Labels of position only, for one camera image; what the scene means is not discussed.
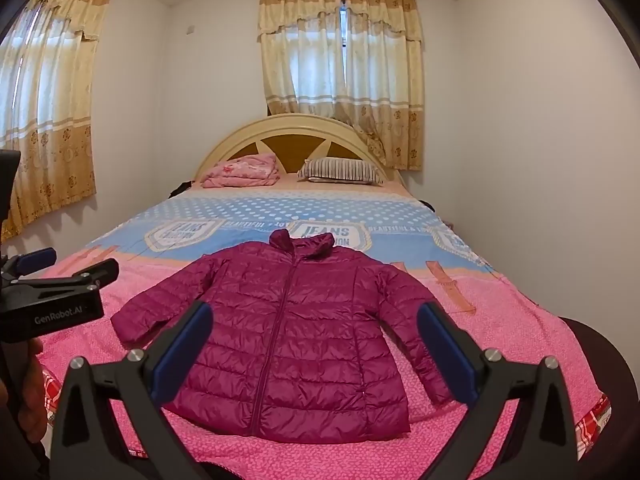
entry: wooden headboard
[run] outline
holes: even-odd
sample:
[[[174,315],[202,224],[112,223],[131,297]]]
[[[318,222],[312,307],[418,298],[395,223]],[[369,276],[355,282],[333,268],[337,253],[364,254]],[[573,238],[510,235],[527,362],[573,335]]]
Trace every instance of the wooden headboard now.
[[[402,182],[398,171],[385,168],[369,153],[353,128],[333,119],[305,114],[276,115],[240,128],[207,155],[195,179],[199,182],[221,160],[259,153],[274,153],[284,173],[297,172],[307,159],[359,158],[374,164],[388,180]]]

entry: bed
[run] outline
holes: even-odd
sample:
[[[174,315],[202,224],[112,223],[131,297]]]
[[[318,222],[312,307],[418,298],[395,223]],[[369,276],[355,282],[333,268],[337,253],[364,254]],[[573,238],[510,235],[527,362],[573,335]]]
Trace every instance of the bed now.
[[[274,153],[283,177],[272,187],[203,189],[204,172],[219,161]],[[384,186],[312,184],[294,174],[305,159],[360,158],[376,165]],[[137,293],[203,254],[249,241],[267,241],[286,228],[293,237],[331,232],[336,244],[364,251],[410,273],[436,295],[459,326],[483,348],[500,348],[511,360],[559,358],[576,421],[577,453],[596,442],[611,414],[609,399],[590,371],[574,333],[559,318],[532,304],[501,274],[475,254],[440,218],[405,189],[401,175],[380,166],[353,129],[334,120],[301,114],[270,117],[227,137],[202,161],[187,192],[140,213],[53,267],[66,275],[105,258],[116,258],[120,279],[102,291],[106,316],[91,324],[48,336],[47,406],[53,421],[59,379],[66,364],[82,354],[93,363],[120,359],[126,351],[109,318]],[[389,442],[300,446],[257,438],[220,436],[167,414],[178,436],[201,462],[217,463],[246,480],[359,478],[367,471],[380,480],[418,478],[434,460],[465,413],[451,403],[431,405],[410,365],[389,342],[410,404],[412,432]],[[503,413],[474,476],[493,465],[513,417]],[[116,417],[131,452],[144,456],[126,414]]]

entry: screw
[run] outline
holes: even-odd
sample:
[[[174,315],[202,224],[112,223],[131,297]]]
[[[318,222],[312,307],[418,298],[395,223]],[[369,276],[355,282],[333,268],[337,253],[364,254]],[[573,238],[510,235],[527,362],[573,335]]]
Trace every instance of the screw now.
[[[145,351],[136,348],[127,354],[127,359],[132,363],[137,363],[142,361],[142,358],[145,356]]]
[[[84,366],[84,357],[74,357],[73,359],[71,359],[69,366],[74,370],[79,370]]]
[[[545,366],[549,368],[549,370],[555,370],[560,366],[560,363],[558,362],[558,359],[549,355],[548,357],[545,357]]]
[[[484,357],[486,357],[486,360],[490,363],[497,363],[502,359],[502,353],[495,348],[489,348],[484,351]]]

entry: jacket zipper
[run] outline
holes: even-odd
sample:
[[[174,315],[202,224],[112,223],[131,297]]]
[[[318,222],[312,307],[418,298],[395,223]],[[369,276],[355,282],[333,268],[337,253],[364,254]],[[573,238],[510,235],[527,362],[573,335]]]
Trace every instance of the jacket zipper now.
[[[280,300],[280,306],[278,308],[278,314],[276,316],[276,321],[273,325],[273,331],[271,332],[271,339],[269,341],[269,347],[267,350],[267,359],[264,362],[264,366],[262,367],[262,371],[260,372],[260,380],[258,380],[258,391],[254,400],[254,412],[251,416],[251,425],[250,431],[252,436],[256,436],[256,432],[258,429],[258,419],[260,418],[260,410],[262,409],[262,396],[264,395],[264,389],[267,385],[267,373],[269,372],[269,368],[271,367],[271,359],[273,358],[273,350],[276,346],[276,340],[278,338],[278,332],[280,332],[280,325],[282,323],[282,318],[284,316],[284,304],[287,301],[287,296],[289,295],[289,287],[291,286],[291,280],[293,279],[293,273],[296,270],[297,264],[292,264],[291,270],[289,271],[289,275],[287,276],[287,281],[285,282],[284,291],[282,293],[282,299]]]

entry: beige curtain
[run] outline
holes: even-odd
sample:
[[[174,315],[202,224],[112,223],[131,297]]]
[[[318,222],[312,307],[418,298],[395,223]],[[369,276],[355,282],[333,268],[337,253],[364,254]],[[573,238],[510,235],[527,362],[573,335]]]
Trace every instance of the beige curtain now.
[[[341,4],[260,0],[264,91],[272,114],[337,115],[337,97],[344,94]]]
[[[95,194],[91,81],[109,0],[31,0],[0,45],[0,149],[20,150],[1,239]]]
[[[424,138],[422,28],[415,0],[346,0],[351,125],[389,168],[420,170]]]

